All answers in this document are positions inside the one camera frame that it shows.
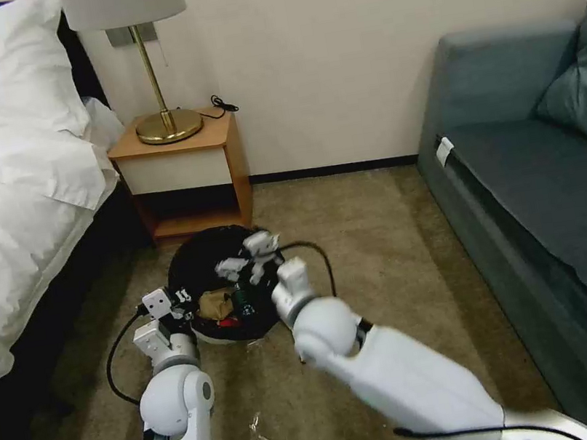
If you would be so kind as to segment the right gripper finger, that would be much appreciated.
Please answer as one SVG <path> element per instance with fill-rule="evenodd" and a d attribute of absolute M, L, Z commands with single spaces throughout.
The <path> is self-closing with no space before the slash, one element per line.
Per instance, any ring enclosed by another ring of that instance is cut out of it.
<path fill-rule="evenodd" d="M 278 252 L 267 253 L 266 255 L 257 255 L 249 260 L 251 271 L 249 283 L 251 285 L 259 284 L 266 274 L 265 266 L 270 263 L 275 268 L 281 265 L 281 255 Z"/>
<path fill-rule="evenodd" d="M 218 277 L 228 281 L 238 281 L 241 272 L 247 267 L 249 260 L 232 257 L 219 262 L 215 267 L 215 272 Z"/>

